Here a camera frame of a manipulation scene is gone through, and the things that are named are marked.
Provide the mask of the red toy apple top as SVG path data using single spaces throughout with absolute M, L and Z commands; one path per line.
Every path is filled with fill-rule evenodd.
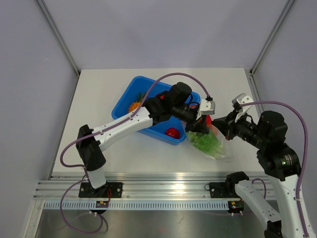
M 212 118 L 210 115 L 206 115 L 206 126 L 208 128 L 212 128 L 213 127 L 213 124 L 212 124 Z

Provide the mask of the green toy grapes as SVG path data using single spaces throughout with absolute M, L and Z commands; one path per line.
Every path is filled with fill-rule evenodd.
M 203 146 L 204 144 L 204 138 L 205 138 L 205 134 L 203 133 L 200 133 L 200 132 L 192 132 L 192 131 L 189 131 L 187 133 L 187 138 L 189 140 L 189 142 L 198 147 L 198 146 Z

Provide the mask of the green toy lettuce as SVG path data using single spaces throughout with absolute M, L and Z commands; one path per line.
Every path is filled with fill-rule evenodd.
M 215 135 L 212 132 L 205 134 L 203 146 L 198 146 L 196 148 L 206 156 L 215 160 L 231 157 L 231 148 L 221 134 Z

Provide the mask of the clear zip bag orange zipper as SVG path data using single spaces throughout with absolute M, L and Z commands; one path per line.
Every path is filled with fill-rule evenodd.
M 206 125 L 209 134 L 191 131 L 186 132 L 186 138 L 189 144 L 208 158 L 219 162 L 232 163 L 235 159 L 230 143 L 219 130 L 212 125 L 210 115 L 206 116 Z

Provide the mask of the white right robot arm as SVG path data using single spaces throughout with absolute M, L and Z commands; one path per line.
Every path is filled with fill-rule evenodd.
M 235 136 L 258 149 L 257 159 L 274 190 L 279 210 L 274 210 L 258 194 L 244 172 L 227 175 L 224 182 L 229 196 L 240 197 L 252 210 L 264 228 L 266 238 L 315 238 L 297 182 L 304 167 L 296 152 L 284 141 L 288 129 L 284 117 L 273 111 L 261 114 L 258 123 L 243 115 L 238 120 L 231 112 L 212 121 L 227 140 Z

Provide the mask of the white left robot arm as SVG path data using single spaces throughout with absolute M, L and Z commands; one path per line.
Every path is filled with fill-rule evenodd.
M 186 132 L 209 133 L 206 118 L 214 114 L 215 103 L 212 97 L 207 96 L 191 107 L 191 102 L 187 100 L 191 95 L 192 89 L 178 82 L 154 97 L 145 96 L 137 109 L 111 123 L 94 129 L 88 125 L 80 127 L 76 149 L 85 166 L 89 190 L 95 197 L 104 196 L 108 186 L 103 170 L 106 163 L 103 151 L 122 138 L 168 121 L 171 117 L 184 122 Z

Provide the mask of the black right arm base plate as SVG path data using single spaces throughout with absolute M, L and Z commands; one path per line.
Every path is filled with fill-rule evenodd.
M 237 194 L 227 189 L 225 182 L 206 183 L 204 189 L 210 193 L 211 198 L 239 198 Z

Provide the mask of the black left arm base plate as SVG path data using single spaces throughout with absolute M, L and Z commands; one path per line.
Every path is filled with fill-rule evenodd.
M 121 198 L 123 183 L 107 182 L 100 188 L 93 188 L 89 182 L 82 182 L 79 189 L 80 198 Z

